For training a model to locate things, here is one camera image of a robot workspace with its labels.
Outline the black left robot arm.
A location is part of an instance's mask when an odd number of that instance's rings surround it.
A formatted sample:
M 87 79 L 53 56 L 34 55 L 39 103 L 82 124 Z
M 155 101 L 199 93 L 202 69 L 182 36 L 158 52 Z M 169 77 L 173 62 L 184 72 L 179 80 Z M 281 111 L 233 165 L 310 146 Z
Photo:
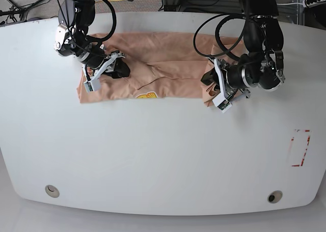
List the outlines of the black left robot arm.
M 260 87 L 274 91 L 285 81 L 284 37 L 277 17 L 276 0 L 239 0 L 241 13 L 224 13 L 215 29 L 215 40 L 221 52 L 203 54 L 213 68 L 201 78 L 206 86 L 204 102 L 207 106 L 226 109 L 237 98 L 250 97 L 250 89 Z M 220 30 L 228 21 L 243 19 L 240 36 L 227 48 Z

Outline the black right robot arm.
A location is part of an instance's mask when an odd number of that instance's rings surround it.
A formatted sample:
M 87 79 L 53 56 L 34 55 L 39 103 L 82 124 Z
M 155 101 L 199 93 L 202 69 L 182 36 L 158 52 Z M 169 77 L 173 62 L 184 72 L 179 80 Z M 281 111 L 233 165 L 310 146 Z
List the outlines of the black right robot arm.
M 114 7 L 108 0 L 103 1 L 112 15 L 110 32 L 97 38 L 88 34 L 89 26 L 95 19 L 95 0 L 64 0 L 59 4 L 59 25 L 56 31 L 55 50 L 61 56 L 74 55 L 83 64 L 86 79 L 107 75 L 113 79 L 130 76 L 130 68 L 123 62 L 124 54 L 116 50 L 110 54 L 104 51 L 104 42 L 112 37 L 117 26 Z

